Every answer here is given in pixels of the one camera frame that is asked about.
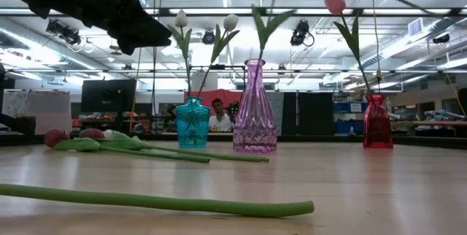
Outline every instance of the glass vase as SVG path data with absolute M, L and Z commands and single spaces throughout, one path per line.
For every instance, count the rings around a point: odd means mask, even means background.
M 209 132 L 209 116 L 209 108 L 201 105 L 201 98 L 199 97 L 187 97 L 187 104 L 177 107 L 179 147 L 206 147 Z
M 255 59 L 245 61 L 248 67 L 247 88 L 233 131 L 233 149 L 239 153 L 271 153 L 277 148 L 276 126 L 263 85 L 265 63 L 261 60 L 258 64 Z
M 383 107 L 384 96 L 366 96 L 368 107 L 365 111 L 363 147 L 393 148 L 391 123 L 386 109 Z

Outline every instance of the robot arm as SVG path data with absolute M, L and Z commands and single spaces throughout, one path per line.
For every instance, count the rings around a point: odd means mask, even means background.
M 132 54 L 137 47 L 168 46 L 171 32 L 148 15 L 139 0 L 22 0 L 29 9 L 47 18 L 50 10 L 96 26 L 117 40 L 123 53 Z

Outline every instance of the wooden table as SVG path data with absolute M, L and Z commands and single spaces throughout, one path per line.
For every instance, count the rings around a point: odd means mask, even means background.
M 210 142 L 209 151 L 229 153 L 231 145 Z M 0 234 L 5 235 L 461 235 L 467 230 L 467 153 L 459 150 L 279 143 L 270 163 L 205 165 L 4 147 L 0 182 L 174 198 L 311 199 L 316 208 L 310 215 L 268 219 L 3 196 Z

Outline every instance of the blue vase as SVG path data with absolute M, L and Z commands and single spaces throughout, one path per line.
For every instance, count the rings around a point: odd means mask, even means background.
M 187 104 L 177 107 L 179 147 L 206 147 L 210 114 L 209 108 L 201 105 L 199 97 L 187 97 Z

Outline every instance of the person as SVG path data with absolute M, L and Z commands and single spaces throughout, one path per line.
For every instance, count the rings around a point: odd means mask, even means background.
M 212 108 L 214 108 L 216 115 L 209 118 L 209 130 L 212 132 L 232 132 L 232 122 L 224 112 L 222 100 L 212 100 Z

